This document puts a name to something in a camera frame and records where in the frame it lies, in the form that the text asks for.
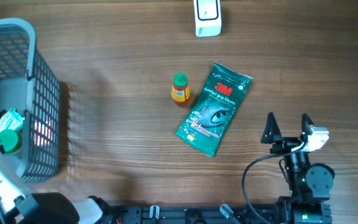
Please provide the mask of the mint toilet tissue packet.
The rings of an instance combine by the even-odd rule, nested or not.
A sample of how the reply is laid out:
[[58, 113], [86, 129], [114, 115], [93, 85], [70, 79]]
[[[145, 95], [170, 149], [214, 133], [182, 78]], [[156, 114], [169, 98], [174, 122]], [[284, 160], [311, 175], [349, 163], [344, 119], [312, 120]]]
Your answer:
[[17, 112], [15, 108], [11, 108], [0, 119], [0, 133], [5, 130], [13, 130], [21, 132], [25, 118]]

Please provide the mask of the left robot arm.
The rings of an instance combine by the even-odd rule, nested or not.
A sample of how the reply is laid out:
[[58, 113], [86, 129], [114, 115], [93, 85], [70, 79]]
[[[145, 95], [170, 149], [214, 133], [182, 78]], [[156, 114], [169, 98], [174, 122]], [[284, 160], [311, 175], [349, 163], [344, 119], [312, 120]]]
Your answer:
[[0, 223], [97, 223], [103, 211], [92, 199], [71, 202], [57, 192], [35, 193], [7, 167], [0, 147]]

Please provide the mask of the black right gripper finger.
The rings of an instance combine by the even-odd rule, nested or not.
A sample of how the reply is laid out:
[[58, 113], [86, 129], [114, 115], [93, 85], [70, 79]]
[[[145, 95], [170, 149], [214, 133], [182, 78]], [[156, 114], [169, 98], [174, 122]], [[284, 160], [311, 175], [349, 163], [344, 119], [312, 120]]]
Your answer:
[[313, 127], [314, 122], [307, 113], [303, 113], [301, 116], [301, 130], [303, 136], [308, 136], [312, 133], [311, 128]]
[[267, 115], [267, 122], [260, 142], [262, 144], [273, 144], [282, 140], [282, 134], [278, 127], [274, 113]]

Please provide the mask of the green 3M gloves packet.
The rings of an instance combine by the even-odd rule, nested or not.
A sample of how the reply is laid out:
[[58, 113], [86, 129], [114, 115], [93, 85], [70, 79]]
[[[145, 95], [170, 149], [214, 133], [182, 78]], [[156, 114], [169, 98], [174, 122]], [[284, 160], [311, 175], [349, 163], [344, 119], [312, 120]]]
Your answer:
[[214, 157], [252, 80], [249, 75], [215, 63], [197, 102], [179, 126], [176, 136], [207, 156]]

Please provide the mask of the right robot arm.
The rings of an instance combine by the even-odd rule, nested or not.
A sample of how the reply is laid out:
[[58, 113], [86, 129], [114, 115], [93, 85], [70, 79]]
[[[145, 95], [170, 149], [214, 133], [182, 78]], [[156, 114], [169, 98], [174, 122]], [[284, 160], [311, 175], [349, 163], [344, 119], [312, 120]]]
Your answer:
[[301, 117], [301, 135], [283, 137], [272, 112], [261, 142], [271, 144], [271, 155], [282, 158], [280, 166], [290, 190], [273, 206], [273, 223], [332, 223], [331, 209], [325, 201], [330, 198], [334, 170], [322, 163], [312, 164], [309, 153], [321, 149], [329, 139], [329, 131], [315, 125], [305, 113]]

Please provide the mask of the orange sauce bottle green cap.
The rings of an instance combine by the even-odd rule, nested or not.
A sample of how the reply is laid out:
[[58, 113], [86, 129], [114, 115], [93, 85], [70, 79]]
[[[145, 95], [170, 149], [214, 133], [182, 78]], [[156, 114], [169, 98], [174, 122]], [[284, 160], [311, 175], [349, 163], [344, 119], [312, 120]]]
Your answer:
[[184, 73], [177, 73], [173, 77], [171, 97], [180, 106], [189, 102], [190, 87], [188, 86], [188, 77]]

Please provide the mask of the green lid white jar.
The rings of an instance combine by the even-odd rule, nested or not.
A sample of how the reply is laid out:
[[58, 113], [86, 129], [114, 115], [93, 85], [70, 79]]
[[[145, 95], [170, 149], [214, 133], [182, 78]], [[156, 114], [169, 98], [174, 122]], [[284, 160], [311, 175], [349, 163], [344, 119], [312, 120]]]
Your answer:
[[4, 148], [5, 154], [17, 154], [22, 147], [21, 133], [11, 129], [1, 131], [0, 146]]

